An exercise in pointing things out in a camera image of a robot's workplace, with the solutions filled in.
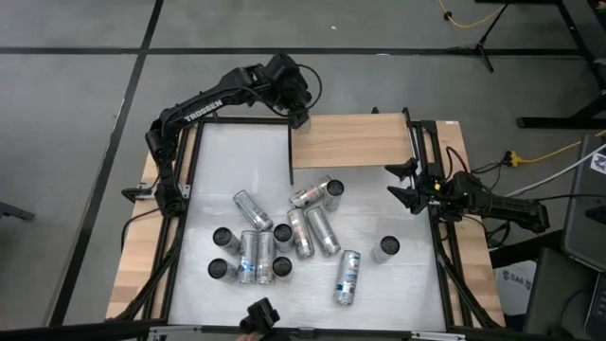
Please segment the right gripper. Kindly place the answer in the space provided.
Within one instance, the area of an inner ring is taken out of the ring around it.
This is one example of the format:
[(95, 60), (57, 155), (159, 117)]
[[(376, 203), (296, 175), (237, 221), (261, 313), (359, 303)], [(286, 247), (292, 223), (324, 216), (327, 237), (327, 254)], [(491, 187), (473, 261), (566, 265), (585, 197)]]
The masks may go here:
[[(411, 157), (403, 164), (385, 165), (384, 169), (396, 175), (401, 181), (417, 175), (419, 161)], [(444, 222), (457, 221), (455, 197), (446, 191), (443, 178), (424, 170), (415, 179), (415, 188), (398, 188), (389, 186), (387, 190), (393, 194), (413, 215), (420, 214), (431, 202), (437, 202), (439, 219)]]

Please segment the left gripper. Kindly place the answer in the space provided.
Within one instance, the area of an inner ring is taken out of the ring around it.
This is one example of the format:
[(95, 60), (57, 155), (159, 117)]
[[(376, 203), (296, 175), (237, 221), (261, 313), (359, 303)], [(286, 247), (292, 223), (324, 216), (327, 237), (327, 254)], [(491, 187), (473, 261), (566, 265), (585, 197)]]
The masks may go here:
[(312, 95), (299, 65), (287, 54), (277, 53), (262, 67), (269, 88), (262, 94), (263, 102), (288, 116), (289, 126), (296, 130), (308, 118)]

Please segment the Celsius Arctic Vibe can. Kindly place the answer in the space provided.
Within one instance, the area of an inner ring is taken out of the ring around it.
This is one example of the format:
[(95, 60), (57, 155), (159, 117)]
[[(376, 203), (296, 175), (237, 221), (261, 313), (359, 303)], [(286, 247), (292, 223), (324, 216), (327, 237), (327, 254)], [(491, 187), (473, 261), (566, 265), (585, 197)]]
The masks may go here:
[(371, 249), (371, 258), (378, 264), (392, 259), (401, 250), (399, 240), (391, 235), (382, 237)]
[(337, 271), (337, 277), (335, 280), (333, 292), (333, 300), (337, 304), (353, 304), (360, 272), (360, 266), (360, 253), (353, 250), (343, 251)]

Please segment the Celsius Peach Vibe can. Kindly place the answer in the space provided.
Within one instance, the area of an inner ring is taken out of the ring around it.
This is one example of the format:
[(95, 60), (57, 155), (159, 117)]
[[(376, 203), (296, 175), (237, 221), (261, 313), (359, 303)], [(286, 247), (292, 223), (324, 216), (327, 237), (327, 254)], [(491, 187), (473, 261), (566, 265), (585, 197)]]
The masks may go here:
[(233, 202), (257, 231), (267, 231), (273, 227), (273, 220), (246, 190), (237, 192), (233, 197)]
[(241, 243), (238, 237), (227, 227), (218, 227), (212, 235), (213, 242), (230, 255), (240, 253)]
[(272, 270), (277, 280), (289, 281), (293, 275), (293, 264), (287, 257), (277, 257), (272, 263)]

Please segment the wooden shelf black metal legs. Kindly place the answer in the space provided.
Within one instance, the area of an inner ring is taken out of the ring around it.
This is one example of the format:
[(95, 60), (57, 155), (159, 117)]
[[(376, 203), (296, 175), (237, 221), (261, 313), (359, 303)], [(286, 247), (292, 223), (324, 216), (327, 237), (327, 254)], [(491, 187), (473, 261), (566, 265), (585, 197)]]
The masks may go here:
[(319, 115), (307, 130), (287, 130), (289, 182), (304, 169), (378, 167), (403, 164), (415, 156), (414, 122), (400, 113)]

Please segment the white glossy table mat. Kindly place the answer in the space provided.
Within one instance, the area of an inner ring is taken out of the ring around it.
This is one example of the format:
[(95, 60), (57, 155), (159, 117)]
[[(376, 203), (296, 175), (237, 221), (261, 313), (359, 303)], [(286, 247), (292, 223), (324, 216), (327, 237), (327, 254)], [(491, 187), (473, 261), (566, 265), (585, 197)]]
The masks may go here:
[[(352, 305), (333, 300), (340, 259), (321, 252), (294, 259), (289, 281), (225, 283), (207, 266), (225, 252), (213, 240), (221, 226), (241, 233), (250, 226), (234, 195), (248, 191), (271, 219), (282, 224), (290, 196), (324, 176), (340, 180), (345, 192), (329, 214), (341, 246), (361, 254)], [(169, 320), (173, 324), (235, 326), (246, 309), (268, 297), (283, 328), (431, 331), (445, 328), (432, 233), (426, 214), (411, 214), (388, 190), (396, 176), (381, 167), (306, 169), (289, 182), (287, 128), (253, 124), (209, 124), (203, 129)], [(384, 236), (401, 250), (385, 263), (370, 255)]]

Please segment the white printed box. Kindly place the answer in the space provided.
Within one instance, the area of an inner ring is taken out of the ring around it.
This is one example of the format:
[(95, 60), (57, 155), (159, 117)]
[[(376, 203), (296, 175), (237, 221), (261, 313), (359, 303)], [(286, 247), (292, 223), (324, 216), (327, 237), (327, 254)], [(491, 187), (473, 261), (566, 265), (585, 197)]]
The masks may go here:
[(493, 270), (504, 314), (526, 313), (536, 267), (535, 260), (526, 260)]

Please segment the black tripod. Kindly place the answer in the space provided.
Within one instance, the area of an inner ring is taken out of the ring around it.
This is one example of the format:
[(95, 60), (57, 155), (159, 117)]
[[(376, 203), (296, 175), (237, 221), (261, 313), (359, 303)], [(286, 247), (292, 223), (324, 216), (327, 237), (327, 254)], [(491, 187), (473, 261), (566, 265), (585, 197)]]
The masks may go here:
[(471, 29), (474, 27), (479, 27), (487, 22), (490, 22), (489, 27), (484, 32), (484, 34), (480, 37), (480, 39), (472, 45), (458, 45), (454, 47), (449, 47), (446, 49), (447, 52), (452, 53), (453, 55), (458, 56), (478, 56), (481, 62), (485, 65), (490, 73), (494, 72), (494, 68), (490, 61), (490, 58), (486, 52), (485, 42), (488, 39), (491, 31), (495, 27), (496, 23), (499, 21), (505, 10), (508, 8), (508, 4), (504, 3), (498, 9), (496, 9), (493, 13), (489, 14), (485, 18), (478, 20), (473, 23), (461, 24), (458, 23), (454, 18), (453, 14), (447, 10), (445, 4), (442, 0), (438, 0), (440, 5), (440, 9), (442, 11), (443, 19), (449, 22), (452, 26), (461, 28), (461, 29)]

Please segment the grey side table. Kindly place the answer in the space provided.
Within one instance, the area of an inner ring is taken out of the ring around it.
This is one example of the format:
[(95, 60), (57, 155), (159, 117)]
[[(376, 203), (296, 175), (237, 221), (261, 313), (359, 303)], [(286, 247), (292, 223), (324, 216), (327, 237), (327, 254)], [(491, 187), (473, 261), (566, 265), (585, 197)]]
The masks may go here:
[(586, 135), (574, 172), (571, 197), (563, 225), (561, 247), (570, 257), (598, 271), (606, 271), (606, 137)]

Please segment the dark grey seat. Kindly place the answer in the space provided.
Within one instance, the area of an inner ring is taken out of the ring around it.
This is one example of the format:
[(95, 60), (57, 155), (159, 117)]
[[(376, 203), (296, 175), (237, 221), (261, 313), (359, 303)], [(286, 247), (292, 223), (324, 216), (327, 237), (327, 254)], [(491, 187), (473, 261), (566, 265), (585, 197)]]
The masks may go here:
[(523, 332), (590, 341), (584, 325), (597, 271), (552, 249), (540, 251)]

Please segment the black desk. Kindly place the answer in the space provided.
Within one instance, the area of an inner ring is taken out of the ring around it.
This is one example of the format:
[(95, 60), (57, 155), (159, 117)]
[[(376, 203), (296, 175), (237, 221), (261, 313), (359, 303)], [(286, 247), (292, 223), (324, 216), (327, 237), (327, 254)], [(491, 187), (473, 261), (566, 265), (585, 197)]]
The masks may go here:
[(606, 79), (602, 76), (597, 65), (597, 59), (584, 42), (579, 27), (572, 15), (566, 8), (563, 0), (474, 0), (479, 3), (500, 3), (503, 5), (540, 5), (555, 6), (563, 19), (567, 31), (575, 43), (575, 51), (585, 60), (590, 74), (596, 81), (598, 94), (588, 104), (584, 105), (568, 117), (517, 117), (515, 123), (521, 129), (558, 129), (558, 130), (580, 130), (580, 129), (606, 129), (606, 118), (597, 118), (606, 112)]

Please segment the black handheld device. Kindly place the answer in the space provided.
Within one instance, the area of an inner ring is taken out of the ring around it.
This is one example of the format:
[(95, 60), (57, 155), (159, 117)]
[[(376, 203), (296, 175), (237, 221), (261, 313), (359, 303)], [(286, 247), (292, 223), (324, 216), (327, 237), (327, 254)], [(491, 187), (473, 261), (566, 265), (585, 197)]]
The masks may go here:
[(274, 326), (280, 320), (280, 315), (268, 297), (256, 301), (246, 311), (247, 316), (241, 320), (239, 325), (240, 333), (257, 333), (263, 336), (274, 333)]

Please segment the laptop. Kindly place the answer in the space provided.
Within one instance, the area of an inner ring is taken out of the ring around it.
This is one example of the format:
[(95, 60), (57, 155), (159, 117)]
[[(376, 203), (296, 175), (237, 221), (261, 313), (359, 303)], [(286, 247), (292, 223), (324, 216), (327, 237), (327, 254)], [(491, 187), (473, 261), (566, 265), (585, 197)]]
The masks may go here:
[(584, 329), (594, 341), (606, 341), (606, 272), (597, 277)]

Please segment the black stand foot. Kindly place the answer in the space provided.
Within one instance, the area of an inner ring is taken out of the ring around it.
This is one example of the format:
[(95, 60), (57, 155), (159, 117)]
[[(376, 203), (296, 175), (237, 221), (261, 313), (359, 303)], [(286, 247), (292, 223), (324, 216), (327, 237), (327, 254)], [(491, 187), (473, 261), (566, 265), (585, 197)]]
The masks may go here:
[(0, 201), (0, 218), (13, 217), (22, 221), (30, 222), (35, 218), (33, 212), (23, 210), (17, 206), (13, 206)]

